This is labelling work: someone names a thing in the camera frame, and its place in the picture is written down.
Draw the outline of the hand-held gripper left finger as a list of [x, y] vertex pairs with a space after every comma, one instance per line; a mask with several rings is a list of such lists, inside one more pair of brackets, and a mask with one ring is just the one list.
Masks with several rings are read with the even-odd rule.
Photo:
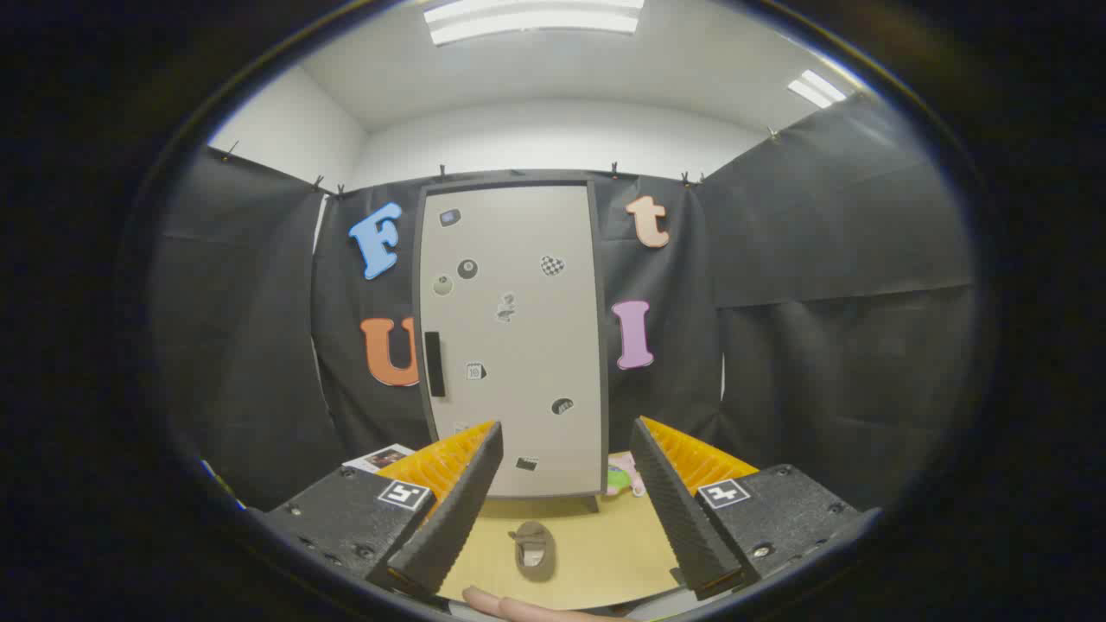
[[501, 424], [487, 421], [375, 473], [340, 466], [267, 511], [264, 523], [341, 574], [434, 598], [462, 552], [502, 457]]

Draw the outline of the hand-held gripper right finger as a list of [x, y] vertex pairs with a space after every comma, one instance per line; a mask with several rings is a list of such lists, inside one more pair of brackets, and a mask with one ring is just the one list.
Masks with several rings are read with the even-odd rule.
[[862, 511], [792, 464], [758, 469], [648, 417], [632, 457], [669, 547], [697, 599], [789, 574], [869, 531]]

